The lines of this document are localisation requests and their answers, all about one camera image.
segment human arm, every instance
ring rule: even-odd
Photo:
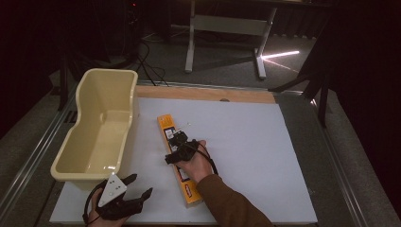
[[[206,153],[205,141],[200,141],[200,152]],[[242,194],[227,186],[210,163],[199,153],[188,162],[176,164],[197,184],[204,202],[220,226],[269,226],[270,220]]]

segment white cardboard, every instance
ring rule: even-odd
[[[218,173],[229,186],[246,196],[273,223],[317,222],[305,180],[277,104],[234,103],[139,98],[140,116],[135,138],[127,139],[122,169],[137,173],[126,199],[153,187],[141,214],[128,223],[216,223],[204,203],[185,208],[171,166],[157,116],[172,114],[177,128],[189,139],[206,140]],[[66,183],[52,222],[78,223],[89,191]]]

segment beige plastic container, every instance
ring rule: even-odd
[[[127,134],[137,127],[137,80],[131,70],[91,69],[85,73],[76,92],[77,123],[51,167],[57,181],[89,189],[112,172],[118,175]]]

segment robotic hand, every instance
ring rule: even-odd
[[[103,188],[103,192],[102,195],[97,198],[95,209],[103,219],[118,220],[141,213],[144,201],[150,197],[152,188],[144,192],[140,198],[130,201],[123,200],[125,192],[127,191],[127,184],[135,181],[136,176],[136,174],[131,174],[129,177],[120,180],[115,174],[112,174],[109,180],[98,184],[92,190],[85,203],[85,210],[82,215],[85,224],[90,224],[88,205],[92,196],[99,188]]]

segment brown sleeve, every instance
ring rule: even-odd
[[[218,224],[225,226],[269,226],[270,220],[242,194],[227,186],[216,174],[202,179],[197,189]]]

